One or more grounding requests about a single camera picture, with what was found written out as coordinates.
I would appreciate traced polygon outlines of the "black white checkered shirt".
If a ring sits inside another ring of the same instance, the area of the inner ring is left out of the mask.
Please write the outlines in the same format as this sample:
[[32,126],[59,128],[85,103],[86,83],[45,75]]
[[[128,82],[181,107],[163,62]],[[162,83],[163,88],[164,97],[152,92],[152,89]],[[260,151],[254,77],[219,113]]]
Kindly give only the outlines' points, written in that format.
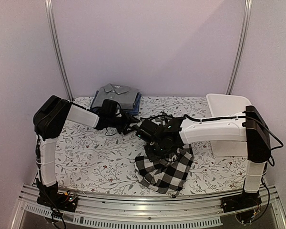
[[176,153],[153,162],[147,156],[137,156],[135,174],[142,186],[175,198],[184,187],[193,161],[191,148],[177,149]]

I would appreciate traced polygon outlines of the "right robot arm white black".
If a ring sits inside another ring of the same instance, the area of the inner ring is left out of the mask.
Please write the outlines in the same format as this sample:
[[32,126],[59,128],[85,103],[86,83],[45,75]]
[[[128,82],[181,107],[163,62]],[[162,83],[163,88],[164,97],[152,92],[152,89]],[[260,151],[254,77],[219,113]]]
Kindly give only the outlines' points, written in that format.
[[257,109],[247,105],[244,111],[226,116],[197,119],[185,114],[182,117],[165,115],[164,125],[150,117],[143,121],[141,138],[148,144],[148,153],[161,157],[175,152],[186,144],[210,141],[233,155],[244,153],[247,157],[246,177],[243,193],[237,198],[241,208],[255,201],[265,164],[272,156],[270,139],[274,138],[278,148],[284,146],[268,128]]

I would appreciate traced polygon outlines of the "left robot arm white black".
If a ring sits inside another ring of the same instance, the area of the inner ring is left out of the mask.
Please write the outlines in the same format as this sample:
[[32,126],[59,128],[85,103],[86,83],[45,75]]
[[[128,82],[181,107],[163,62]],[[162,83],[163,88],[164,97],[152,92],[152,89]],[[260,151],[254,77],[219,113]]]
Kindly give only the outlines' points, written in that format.
[[40,196],[51,207],[61,203],[58,183],[55,175],[55,148],[66,121],[85,125],[97,130],[111,127],[119,134],[126,135],[132,131],[132,124],[139,119],[122,110],[114,100],[104,100],[101,107],[88,110],[74,102],[51,96],[33,117],[36,134],[36,164],[39,177],[37,186]]

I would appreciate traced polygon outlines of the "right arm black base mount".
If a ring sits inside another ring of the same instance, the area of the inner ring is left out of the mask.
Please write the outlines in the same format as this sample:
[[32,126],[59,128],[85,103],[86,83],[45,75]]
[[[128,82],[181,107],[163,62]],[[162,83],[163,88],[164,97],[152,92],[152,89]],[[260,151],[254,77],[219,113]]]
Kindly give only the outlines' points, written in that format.
[[223,209],[224,213],[251,208],[262,203],[259,191],[256,193],[247,193],[243,191],[241,194],[223,197],[220,200],[220,207]]

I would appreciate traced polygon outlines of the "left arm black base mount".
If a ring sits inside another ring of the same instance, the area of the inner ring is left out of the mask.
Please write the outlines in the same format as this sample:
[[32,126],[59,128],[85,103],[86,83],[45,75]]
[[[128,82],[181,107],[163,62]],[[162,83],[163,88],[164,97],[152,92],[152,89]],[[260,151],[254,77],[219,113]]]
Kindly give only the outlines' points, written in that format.
[[78,205],[78,196],[70,194],[69,191],[58,193],[56,190],[40,190],[37,203],[58,210],[75,212]]

